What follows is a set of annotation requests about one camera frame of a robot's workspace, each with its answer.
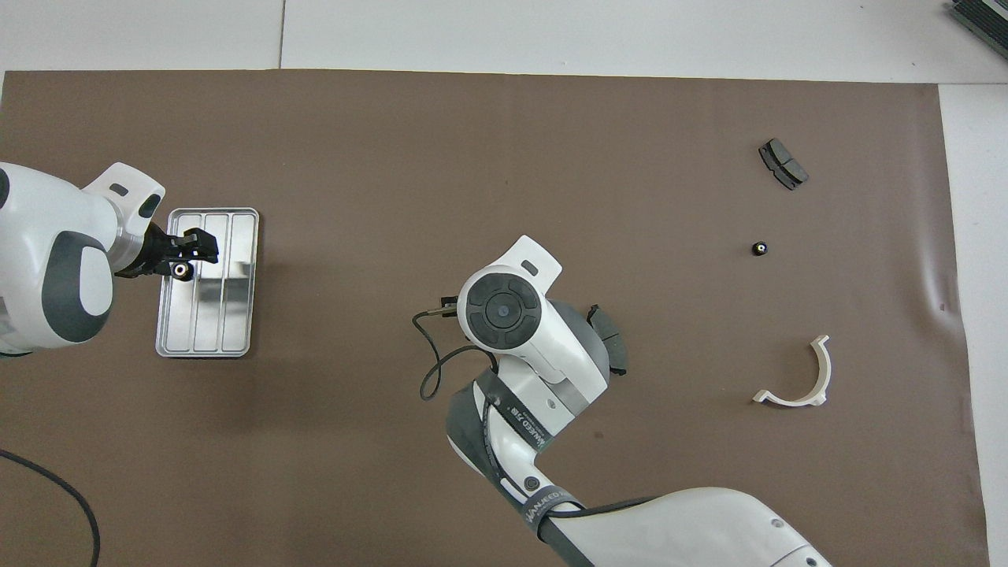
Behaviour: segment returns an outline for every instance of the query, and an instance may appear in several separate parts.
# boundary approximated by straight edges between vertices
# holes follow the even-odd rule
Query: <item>white plastic bracket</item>
[[[786,406],[788,408],[799,408],[801,406],[822,406],[826,402],[826,388],[830,385],[830,375],[833,372],[833,364],[830,362],[830,353],[826,350],[826,341],[830,340],[830,335],[820,335],[815,337],[815,340],[809,343],[812,350],[815,351],[815,357],[818,358],[820,362],[820,375],[818,379],[815,380],[815,387],[812,388],[807,394],[795,400],[794,402],[788,402],[787,400],[781,400],[770,392],[767,389],[761,389],[756,392],[753,396],[755,402],[773,402],[778,406]]]

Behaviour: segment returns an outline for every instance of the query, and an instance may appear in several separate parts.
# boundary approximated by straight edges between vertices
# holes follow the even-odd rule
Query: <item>aluminum tray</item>
[[[259,213],[249,208],[175,209],[168,234],[202,228],[217,237],[216,264],[193,262],[190,281],[161,281],[154,347],[161,356],[237,357],[249,350]]]

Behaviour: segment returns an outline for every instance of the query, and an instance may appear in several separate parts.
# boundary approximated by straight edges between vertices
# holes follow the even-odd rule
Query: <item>black circular button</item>
[[[488,273],[470,288],[466,320],[473,336],[491,348],[511,349],[539,326],[542,306],[535,289],[513,273]]]
[[[498,329],[510,329],[521,319],[521,304],[510,292],[497,294],[487,302],[487,321]]]

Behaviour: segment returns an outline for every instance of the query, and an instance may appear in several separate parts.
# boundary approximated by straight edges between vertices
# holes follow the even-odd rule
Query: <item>black cable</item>
[[[429,317],[429,316],[430,316],[429,311],[421,311],[420,313],[417,313],[416,315],[413,316],[413,321],[412,321],[413,327],[416,327],[416,330],[419,331],[421,335],[423,335],[424,339],[427,339],[428,343],[430,343],[430,348],[431,350],[434,351],[434,365],[437,367],[437,381],[434,382],[434,390],[430,392],[429,396],[423,394],[423,388],[426,387],[426,382],[429,378],[423,378],[423,381],[420,382],[420,400],[424,402],[429,401],[430,399],[432,399],[434,395],[437,394],[437,389],[440,388],[440,378],[442,378],[442,371],[440,371],[442,367],[440,364],[437,364],[437,362],[440,361],[440,354],[437,352],[437,345],[434,344],[434,340],[433,338],[430,337],[430,333],[427,333],[426,329],[421,327],[419,323],[419,319],[421,317]]]
[[[511,483],[519,493],[521,493],[521,486],[511,478],[511,475],[504,470],[501,466],[500,461],[497,460],[497,455],[494,453],[494,448],[490,444],[490,407],[497,407],[496,404],[490,402],[490,396],[483,395],[483,450],[487,453],[487,459],[490,461],[490,470],[494,473],[494,484],[500,484],[501,480],[507,480]]]
[[[52,482],[55,482],[71,496],[74,496],[74,499],[77,500],[77,503],[81,504],[81,509],[84,511],[84,515],[88,517],[88,525],[91,526],[91,541],[92,541],[91,567],[95,567],[96,565],[98,565],[98,552],[102,548],[102,537],[98,533],[98,520],[95,519],[95,513],[91,511],[91,505],[88,504],[88,500],[85,499],[84,495],[81,494],[81,492],[78,492],[77,488],[71,486],[70,482],[67,482],[66,480],[59,478],[58,476],[56,476],[55,473],[49,471],[45,467],[39,464],[35,464],[29,461],[28,459],[25,459],[24,457],[20,457],[18,455],[15,455],[14,453],[4,451],[3,449],[0,449],[0,457],[3,457],[9,461],[13,461],[21,466],[24,466],[26,468],[29,468],[37,472],[38,474],[41,474],[45,478],[48,478]]]
[[[437,389],[440,388],[440,369],[442,369],[442,366],[444,366],[445,363],[448,362],[449,360],[455,358],[456,356],[458,356],[458,355],[460,355],[463,352],[466,352],[468,350],[478,350],[478,351],[482,352],[483,354],[486,354],[487,358],[490,359],[490,369],[493,370],[494,373],[497,372],[497,370],[498,370],[497,357],[494,356],[494,353],[492,353],[490,351],[487,351],[487,350],[483,350],[482,348],[480,348],[480,347],[478,347],[478,346],[476,346],[474,344],[466,345],[466,346],[463,346],[463,347],[459,347],[459,348],[453,350],[452,352],[446,354],[444,358],[438,358],[437,362],[435,362],[434,365],[431,366],[429,370],[427,370],[427,373],[423,376],[423,379],[420,380],[420,400],[422,400],[424,402],[429,402],[429,401],[433,400],[434,395],[437,395]],[[434,382],[434,388],[432,390],[430,390],[429,394],[423,393],[423,390],[426,389],[426,387],[427,387],[427,382],[430,381],[430,378],[433,376],[434,372],[437,372],[437,381]]]
[[[623,500],[622,502],[616,502],[616,503],[612,503],[612,504],[606,504],[606,505],[595,506],[595,507],[586,507],[586,508],[582,508],[582,509],[578,509],[578,511],[571,511],[571,512],[556,512],[556,511],[551,509],[551,511],[549,511],[549,512],[546,513],[546,516],[551,517],[551,518],[583,518],[585,516],[595,516],[597,514],[608,514],[610,512],[616,512],[616,511],[619,511],[619,509],[633,507],[633,506],[638,505],[638,504],[643,504],[643,503],[646,503],[646,502],[649,502],[649,501],[653,500],[657,496],[643,496],[643,497],[640,497],[640,498],[633,498],[633,499],[630,499],[630,500]]]

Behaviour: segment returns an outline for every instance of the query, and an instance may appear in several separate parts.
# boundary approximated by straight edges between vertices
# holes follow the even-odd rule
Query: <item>white floor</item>
[[[1008,567],[1008,61],[941,0],[0,0],[0,72],[281,66],[940,84],[991,564]]]

